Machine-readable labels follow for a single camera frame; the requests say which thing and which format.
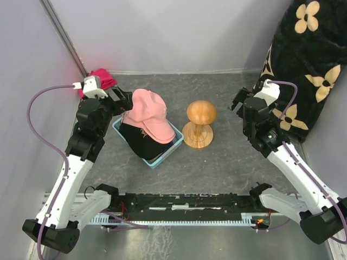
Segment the plain pink cap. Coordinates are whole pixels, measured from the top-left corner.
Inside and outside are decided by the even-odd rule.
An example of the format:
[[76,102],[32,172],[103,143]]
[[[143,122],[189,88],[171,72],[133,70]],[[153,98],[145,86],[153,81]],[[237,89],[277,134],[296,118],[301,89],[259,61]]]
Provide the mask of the plain pink cap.
[[175,131],[166,119],[166,104],[156,93],[137,89],[132,95],[133,108],[123,114],[123,123],[143,129],[160,144],[170,143]]

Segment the black cap gold R logo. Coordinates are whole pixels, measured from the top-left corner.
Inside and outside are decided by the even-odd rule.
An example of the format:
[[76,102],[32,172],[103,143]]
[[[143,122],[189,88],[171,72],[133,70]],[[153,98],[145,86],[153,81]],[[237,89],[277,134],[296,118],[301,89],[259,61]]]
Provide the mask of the black cap gold R logo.
[[173,141],[167,144],[161,144],[151,138],[142,128],[126,123],[120,124],[119,132],[134,153],[147,161],[156,160],[174,144]]

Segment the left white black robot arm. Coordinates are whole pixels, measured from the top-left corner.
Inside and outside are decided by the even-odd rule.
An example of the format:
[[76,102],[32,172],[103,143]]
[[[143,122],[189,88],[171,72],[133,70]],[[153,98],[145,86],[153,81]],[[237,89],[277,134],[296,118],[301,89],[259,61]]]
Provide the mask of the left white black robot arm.
[[64,254],[71,252],[81,231],[94,217],[105,209],[115,211],[120,205],[118,189],[101,184],[90,198],[72,208],[83,180],[105,144],[112,118],[133,108],[132,92],[118,86],[112,87],[111,92],[117,100],[109,94],[92,94],[80,101],[76,124],[64,152],[46,143],[63,157],[62,169],[41,211],[22,226],[23,232],[36,242],[40,259],[42,246]]

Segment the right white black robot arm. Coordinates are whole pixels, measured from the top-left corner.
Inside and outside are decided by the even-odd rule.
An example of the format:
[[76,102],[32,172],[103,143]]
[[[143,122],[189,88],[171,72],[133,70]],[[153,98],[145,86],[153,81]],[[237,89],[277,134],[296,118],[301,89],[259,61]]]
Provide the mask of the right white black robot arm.
[[241,105],[237,115],[243,120],[243,134],[290,181],[301,200],[260,184],[249,197],[249,207],[256,212],[267,208],[283,214],[298,223],[312,242],[321,244],[346,230],[346,199],[319,179],[282,132],[279,119],[271,116],[278,96],[277,87],[265,87],[256,94],[241,88],[230,109]]

